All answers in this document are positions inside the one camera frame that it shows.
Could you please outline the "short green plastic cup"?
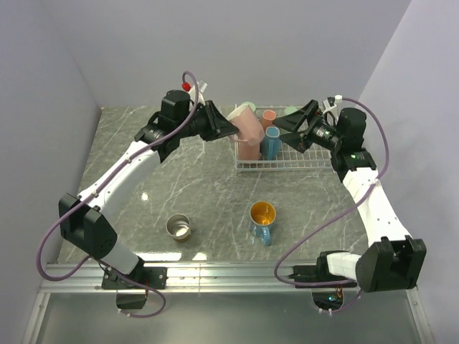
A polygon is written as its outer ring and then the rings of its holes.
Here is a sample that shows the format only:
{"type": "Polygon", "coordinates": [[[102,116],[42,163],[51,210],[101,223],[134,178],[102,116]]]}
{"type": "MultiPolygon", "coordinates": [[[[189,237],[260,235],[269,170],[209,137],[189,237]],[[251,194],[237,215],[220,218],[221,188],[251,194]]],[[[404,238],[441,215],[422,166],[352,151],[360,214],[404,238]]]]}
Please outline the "short green plastic cup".
{"type": "Polygon", "coordinates": [[[290,114],[293,114],[294,112],[296,112],[298,109],[297,107],[293,107],[293,106],[288,106],[284,109],[284,114],[285,115],[290,115],[290,114]]]}

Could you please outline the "white and pink mug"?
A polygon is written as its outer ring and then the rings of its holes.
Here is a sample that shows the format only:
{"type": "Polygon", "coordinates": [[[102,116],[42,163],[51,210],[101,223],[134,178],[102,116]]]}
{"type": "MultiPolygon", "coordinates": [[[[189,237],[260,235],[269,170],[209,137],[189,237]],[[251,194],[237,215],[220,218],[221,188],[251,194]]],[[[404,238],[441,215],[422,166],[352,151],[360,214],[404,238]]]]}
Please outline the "white and pink mug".
{"type": "Polygon", "coordinates": [[[235,142],[255,146],[260,144],[265,137],[260,121],[248,104],[236,107],[226,119],[239,130],[237,134],[233,135],[235,142]]]}

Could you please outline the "blue flowered mug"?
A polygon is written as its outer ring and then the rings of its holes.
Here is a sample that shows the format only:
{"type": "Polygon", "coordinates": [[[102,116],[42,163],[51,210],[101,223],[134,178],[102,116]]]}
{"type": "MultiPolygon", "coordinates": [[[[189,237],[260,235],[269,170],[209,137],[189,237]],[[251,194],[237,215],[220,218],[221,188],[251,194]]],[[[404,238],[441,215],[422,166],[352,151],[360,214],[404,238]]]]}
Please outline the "blue flowered mug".
{"type": "Polygon", "coordinates": [[[282,146],[280,130],[275,126],[268,126],[265,129],[265,137],[260,144],[260,152],[265,161],[274,161],[282,146]]]}

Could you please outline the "brown-pink ceramic mug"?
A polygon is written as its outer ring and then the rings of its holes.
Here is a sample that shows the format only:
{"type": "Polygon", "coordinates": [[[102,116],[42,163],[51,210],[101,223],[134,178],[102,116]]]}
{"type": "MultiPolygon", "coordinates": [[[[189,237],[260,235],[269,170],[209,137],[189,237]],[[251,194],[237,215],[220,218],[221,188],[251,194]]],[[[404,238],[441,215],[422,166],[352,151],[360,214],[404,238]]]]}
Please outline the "brown-pink ceramic mug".
{"type": "Polygon", "coordinates": [[[263,130],[266,130],[268,127],[273,126],[273,121],[276,119],[277,114],[274,110],[265,110],[260,118],[260,123],[263,127],[263,130]]]}

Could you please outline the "tall pink plastic cup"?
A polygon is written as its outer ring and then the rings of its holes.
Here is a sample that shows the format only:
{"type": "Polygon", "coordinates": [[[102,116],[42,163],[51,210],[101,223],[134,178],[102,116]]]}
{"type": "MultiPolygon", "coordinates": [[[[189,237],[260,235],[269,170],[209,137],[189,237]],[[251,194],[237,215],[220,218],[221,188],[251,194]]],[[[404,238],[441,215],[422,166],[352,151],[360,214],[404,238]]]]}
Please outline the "tall pink plastic cup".
{"type": "Polygon", "coordinates": [[[260,160],[260,140],[249,142],[240,139],[238,142],[237,157],[240,161],[259,161],[260,160]]]}

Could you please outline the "tall green plastic cup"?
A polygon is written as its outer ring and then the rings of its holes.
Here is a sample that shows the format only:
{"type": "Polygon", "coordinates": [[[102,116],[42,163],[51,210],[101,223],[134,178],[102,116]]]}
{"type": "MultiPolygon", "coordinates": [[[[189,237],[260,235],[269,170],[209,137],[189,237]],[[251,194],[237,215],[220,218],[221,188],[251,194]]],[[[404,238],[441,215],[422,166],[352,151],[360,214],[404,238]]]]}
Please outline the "tall green plastic cup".
{"type": "Polygon", "coordinates": [[[256,106],[253,102],[243,102],[243,105],[247,105],[253,112],[256,111],[256,106]]]}

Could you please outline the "blue mug orange interior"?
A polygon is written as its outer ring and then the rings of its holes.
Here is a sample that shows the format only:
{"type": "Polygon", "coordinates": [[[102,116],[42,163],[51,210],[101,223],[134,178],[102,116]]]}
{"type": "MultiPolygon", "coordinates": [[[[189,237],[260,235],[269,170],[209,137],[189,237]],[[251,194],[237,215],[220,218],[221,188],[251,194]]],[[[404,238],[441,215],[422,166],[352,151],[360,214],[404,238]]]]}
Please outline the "blue mug orange interior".
{"type": "Polygon", "coordinates": [[[272,244],[271,229],[276,220],[274,206],[266,201],[258,201],[250,208],[250,231],[265,246],[272,244]]]}

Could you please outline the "stainless steel cup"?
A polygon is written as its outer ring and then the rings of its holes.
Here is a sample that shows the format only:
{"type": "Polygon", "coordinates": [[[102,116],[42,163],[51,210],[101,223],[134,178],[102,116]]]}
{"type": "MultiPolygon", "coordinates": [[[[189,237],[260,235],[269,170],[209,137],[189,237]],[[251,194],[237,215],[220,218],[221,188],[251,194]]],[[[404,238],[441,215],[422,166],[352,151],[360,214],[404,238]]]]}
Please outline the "stainless steel cup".
{"type": "Polygon", "coordinates": [[[183,214],[174,214],[166,222],[166,231],[176,242],[185,242],[191,236],[189,218],[183,214]]]}

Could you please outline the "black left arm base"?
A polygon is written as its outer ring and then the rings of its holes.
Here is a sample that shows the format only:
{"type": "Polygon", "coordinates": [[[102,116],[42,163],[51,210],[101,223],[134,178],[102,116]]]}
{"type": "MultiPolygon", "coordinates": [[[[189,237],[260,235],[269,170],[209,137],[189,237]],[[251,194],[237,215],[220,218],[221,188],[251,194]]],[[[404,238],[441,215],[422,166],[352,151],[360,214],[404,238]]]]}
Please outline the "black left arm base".
{"type": "Polygon", "coordinates": [[[113,268],[104,271],[101,289],[116,292],[115,302],[122,311],[140,311],[146,306],[150,295],[158,295],[163,304],[165,297],[161,293],[166,287],[166,267],[141,267],[130,275],[123,275],[113,268]]]}

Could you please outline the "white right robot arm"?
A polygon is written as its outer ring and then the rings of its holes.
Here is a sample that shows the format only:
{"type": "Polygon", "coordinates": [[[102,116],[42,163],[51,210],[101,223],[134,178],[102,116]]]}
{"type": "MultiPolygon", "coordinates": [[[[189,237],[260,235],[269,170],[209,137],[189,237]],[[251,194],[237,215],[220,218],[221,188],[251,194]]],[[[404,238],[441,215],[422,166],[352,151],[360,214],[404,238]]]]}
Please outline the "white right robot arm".
{"type": "Polygon", "coordinates": [[[329,97],[323,105],[312,100],[294,113],[277,118],[274,125],[285,131],[283,143],[299,153],[313,144],[329,150],[331,165],[340,182],[351,195],[354,205],[319,226],[317,234],[353,211],[358,211],[366,231],[368,248],[362,255],[347,251],[320,253],[316,274],[309,281],[294,276],[280,282],[297,288],[338,287],[356,284],[363,292],[411,290],[416,287],[427,247],[415,239],[395,214],[384,192],[381,178],[388,166],[378,169],[371,153],[364,147],[366,119],[378,128],[377,116],[355,100],[338,115],[333,111],[346,97],[329,97]]]}

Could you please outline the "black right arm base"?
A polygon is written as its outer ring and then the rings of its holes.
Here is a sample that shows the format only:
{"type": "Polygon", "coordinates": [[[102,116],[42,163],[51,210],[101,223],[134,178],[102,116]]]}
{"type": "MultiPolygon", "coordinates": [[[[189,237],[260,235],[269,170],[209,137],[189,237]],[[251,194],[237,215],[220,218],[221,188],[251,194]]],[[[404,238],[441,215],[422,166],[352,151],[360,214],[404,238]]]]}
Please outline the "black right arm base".
{"type": "Polygon", "coordinates": [[[344,306],[344,288],[356,287],[357,283],[345,282],[345,277],[332,275],[329,272],[327,256],[332,253],[344,253],[344,251],[325,251],[321,252],[315,265],[294,265],[293,273],[288,275],[288,279],[299,283],[314,284],[312,289],[320,288],[319,282],[332,282],[327,288],[332,288],[331,292],[312,291],[314,305],[319,311],[327,311],[331,314],[340,310],[344,306]]]}

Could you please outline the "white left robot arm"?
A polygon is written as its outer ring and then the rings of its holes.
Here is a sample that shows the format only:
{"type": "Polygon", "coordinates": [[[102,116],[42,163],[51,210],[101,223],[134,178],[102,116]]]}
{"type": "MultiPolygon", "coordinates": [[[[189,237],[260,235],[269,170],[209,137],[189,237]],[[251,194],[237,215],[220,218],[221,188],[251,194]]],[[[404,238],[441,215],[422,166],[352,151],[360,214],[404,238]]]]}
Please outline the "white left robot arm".
{"type": "Polygon", "coordinates": [[[144,280],[142,259],[118,240],[111,220],[124,200],[153,169],[175,151],[181,139],[198,135],[213,141],[238,132],[211,100],[191,101],[182,90],[166,93],[159,111],[135,135],[127,151],[93,185],[59,201],[63,239],[119,272],[136,288],[144,280]]]}

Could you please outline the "aluminium front rail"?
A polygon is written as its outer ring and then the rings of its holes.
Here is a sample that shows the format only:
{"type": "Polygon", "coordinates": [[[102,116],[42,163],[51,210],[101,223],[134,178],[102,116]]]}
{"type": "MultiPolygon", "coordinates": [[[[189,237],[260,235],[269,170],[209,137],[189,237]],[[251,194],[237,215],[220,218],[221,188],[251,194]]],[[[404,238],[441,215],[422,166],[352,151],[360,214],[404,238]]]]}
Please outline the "aluminium front rail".
{"type": "MultiPolygon", "coordinates": [[[[161,293],[251,293],[297,292],[278,281],[269,262],[152,262],[149,267],[165,267],[166,287],[161,293]]],[[[84,264],[73,276],[61,281],[44,280],[43,293],[115,293],[102,287],[103,271],[96,263],[84,264]]]]}

